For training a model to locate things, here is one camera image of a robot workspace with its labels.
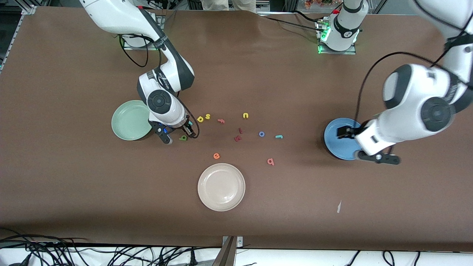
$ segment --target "brown tabletop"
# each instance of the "brown tabletop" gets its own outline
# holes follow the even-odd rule
[[[110,126],[120,104],[139,99],[137,79],[157,66],[156,52],[135,66],[83,9],[25,17],[0,75],[1,226],[102,243],[217,246],[243,235],[255,248],[472,250],[473,108],[440,134],[396,145],[395,167],[338,160],[322,144],[332,119],[353,117],[378,58],[442,53],[428,22],[367,16],[357,55],[340,56],[317,54],[314,31],[245,11],[167,16],[165,31],[195,70],[181,98],[194,115],[211,114],[197,140],[173,133],[172,145],[151,133],[123,141]],[[373,71],[361,121],[384,110],[385,78],[410,62],[419,63],[395,56]],[[197,194],[217,162],[246,181],[240,205],[223,213]]]

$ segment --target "round black joint cap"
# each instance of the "round black joint cap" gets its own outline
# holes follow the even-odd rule
[[[171,108],[171,96],[162,89],[151,92],[147,102],[151,111],[161,115],[169,112]]]
[[[429,98],[420,109],[420,117],[427,130],[437,132],[452,120],[455,108],[439,97]]]

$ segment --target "green plate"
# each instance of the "green plate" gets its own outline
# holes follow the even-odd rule
[[[112,130],[122,140],[134,141],[151,130],[148,118],[149,109],[142,101],[128,101],[120,105],[112,116]]]

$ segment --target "plate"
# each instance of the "plate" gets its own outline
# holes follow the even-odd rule
[[[128,101],[120,105],[112,116],[112,130],[122,140],[134,141],[151,130],[148,119],[149,109],[143,101]]]
[[[353,139],[338,139],[337,129],[342,126],[360,126],[358,122],[350,118],[337,118],[331,121],[324,132],[325,145],[328,150],[336,157],[342,160],[355,160],[355,151],[361,150],[356,140]]]
[[[197,191],[207,208],[225,212],[235,208],[243,199],[245,179],[233,165],[218,163],[201,174]]]

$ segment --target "person's legs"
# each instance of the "person's legs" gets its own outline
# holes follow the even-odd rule
[[[228,0],[201,0],[204,10],[228,10]]]
[[[247,10],[256,13],[256,0],[233,0],[235,10]]]

